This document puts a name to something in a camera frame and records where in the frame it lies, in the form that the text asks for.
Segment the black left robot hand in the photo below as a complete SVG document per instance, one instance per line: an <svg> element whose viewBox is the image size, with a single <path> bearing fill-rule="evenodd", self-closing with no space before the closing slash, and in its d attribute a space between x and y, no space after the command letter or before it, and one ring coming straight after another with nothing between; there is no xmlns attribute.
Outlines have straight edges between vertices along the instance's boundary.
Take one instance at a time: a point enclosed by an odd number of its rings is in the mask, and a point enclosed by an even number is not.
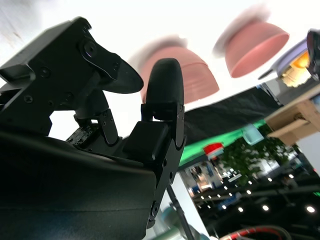
<svg viewBox="0 0 320 240"><path fill-rule="evenodd" d="M308 71L316 81L320 80L320 30L310 29L307 33L306 44L309 56Z"/></svg>

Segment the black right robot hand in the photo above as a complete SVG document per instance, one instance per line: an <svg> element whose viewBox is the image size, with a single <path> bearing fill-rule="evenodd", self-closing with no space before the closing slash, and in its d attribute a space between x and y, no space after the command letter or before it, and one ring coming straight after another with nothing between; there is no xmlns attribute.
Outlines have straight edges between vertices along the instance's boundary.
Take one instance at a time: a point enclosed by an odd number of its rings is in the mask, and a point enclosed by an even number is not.
<svg viewBox="0 0 320 240"><path fill-rule="evenodd" d="M0 237L141 240L186 144L179 62L152 68L141 120L118 135L105 92L140 75L78 17L47 29L0 69Z"/></svg>

